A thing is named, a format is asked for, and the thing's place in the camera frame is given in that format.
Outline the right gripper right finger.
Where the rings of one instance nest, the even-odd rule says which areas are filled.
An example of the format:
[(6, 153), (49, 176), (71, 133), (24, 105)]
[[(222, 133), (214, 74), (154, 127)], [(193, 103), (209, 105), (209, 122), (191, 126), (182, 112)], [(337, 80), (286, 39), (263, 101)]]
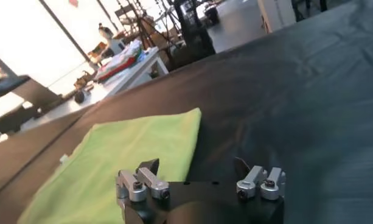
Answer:
[(259, 195), (269, 201), (278, 200), (285, 195), (286, 173), (280, 167), (273, 167), (270, 172), (262, 166), (250, 167), (239, 158), (234, 158), (235, 172), (239, 176), (236, 182), (238, 198), (247, 201)]

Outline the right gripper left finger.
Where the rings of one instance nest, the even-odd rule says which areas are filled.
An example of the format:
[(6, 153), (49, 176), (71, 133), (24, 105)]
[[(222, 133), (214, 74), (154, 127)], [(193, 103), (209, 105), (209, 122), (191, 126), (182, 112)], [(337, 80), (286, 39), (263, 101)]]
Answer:
[(160, 179), (159, 158), (143, 161), (134, 172), (119, 170), (115, 177), (116, 200), (124, 214), (127, 206), (143, 203), (147, 198), (161, 210), (170, 210), (170, 183)]

